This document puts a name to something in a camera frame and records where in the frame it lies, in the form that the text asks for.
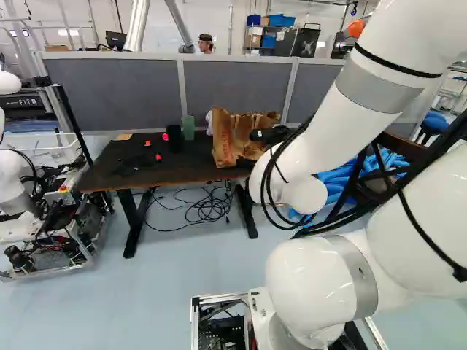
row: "paper bag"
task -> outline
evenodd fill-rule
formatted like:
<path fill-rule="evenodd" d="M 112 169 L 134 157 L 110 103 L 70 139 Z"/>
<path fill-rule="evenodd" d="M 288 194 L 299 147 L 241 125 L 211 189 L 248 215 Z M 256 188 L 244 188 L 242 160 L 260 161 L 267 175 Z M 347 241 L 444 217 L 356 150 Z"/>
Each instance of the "paper bag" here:
<path fill-rule="evenodd" d="M 236 166 L 238 157 L 258 160 L 264 153 L 262 142 L 250 141 L 253 129 L 272 128 L 279 114 L 229 114 L 221 108 L 212 109 L 212 156 L 218 168 Z"/>

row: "gray band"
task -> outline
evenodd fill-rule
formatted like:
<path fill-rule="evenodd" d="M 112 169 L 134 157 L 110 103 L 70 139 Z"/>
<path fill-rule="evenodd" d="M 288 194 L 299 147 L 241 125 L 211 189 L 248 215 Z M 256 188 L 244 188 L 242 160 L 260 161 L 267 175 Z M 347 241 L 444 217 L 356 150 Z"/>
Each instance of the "gray band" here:
<path fill-rule="evenodd" d="M 401 113 L 423 88 L 388 82 L 347 60 L 336 79 L 339 91 L 349 100 L 376 112 Z"/>
<path fill-rule="evenodd" d="M 357 309 L 353 319 L 374 314 L 378 306 L 378 287 L 373 271 L 359 248 L 343 236 L 323 236 L 344 259 L 353 279 Z"/>

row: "person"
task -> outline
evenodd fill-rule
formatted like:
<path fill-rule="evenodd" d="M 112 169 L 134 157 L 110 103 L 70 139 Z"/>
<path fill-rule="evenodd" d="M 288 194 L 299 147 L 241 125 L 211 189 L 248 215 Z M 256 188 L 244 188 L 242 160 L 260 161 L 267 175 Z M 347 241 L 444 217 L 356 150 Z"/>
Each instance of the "person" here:
<path fill-rule="evenodd" d="M 211 34 L 208 33 L 203 33 L 199 36 L 199 41 L 198 41 L 198 46 L 199 50 L 202 53 L 212 53 L 212 50 L 214 49 L 214 44 L 212 43 L 212 36 Z"/>

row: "table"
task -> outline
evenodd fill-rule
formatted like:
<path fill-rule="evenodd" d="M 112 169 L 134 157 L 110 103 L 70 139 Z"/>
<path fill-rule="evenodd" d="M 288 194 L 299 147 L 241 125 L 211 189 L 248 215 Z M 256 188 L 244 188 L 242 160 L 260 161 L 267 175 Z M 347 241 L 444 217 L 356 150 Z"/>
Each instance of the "table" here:
<path fill-rule="evenodd" d="M 151 147 L 145 147 L 151 141 Z M 212 158 L 212 137 L 204 131 L 196 131 L 194 141 L 186 141 L 184 150 L 171 153 L 169 143 L 162 139 L 162 133 L 135 133 L 129 140 L 111 141 L 93 166 L 81 178 L 77 189 L 84 193 L 95 191 L 117 191 L 122 203 L 126 219 L 130 224 L 130 232 L 126 241 L 124 258 L 132 258 L 136 254 L 139 235 L 152 197 L 151 187 L 169 184 L 207 183 L 225 179 L 247 178 L 251 170 L 247 168 L 218 169 Z M 149 168 L 140 167 L 132 174 L 122 176 L 116 174 L 121 160 L 134 159 L 139 156 L 162 156 L 162 163 Z M 149 187 L 136 207 L 131 188 Z M 242 219 L 250 238 L 257 238 L 255 221 L 252 216 L 252 200 L 241 185 L 234 190 L 241 209 Z"/>

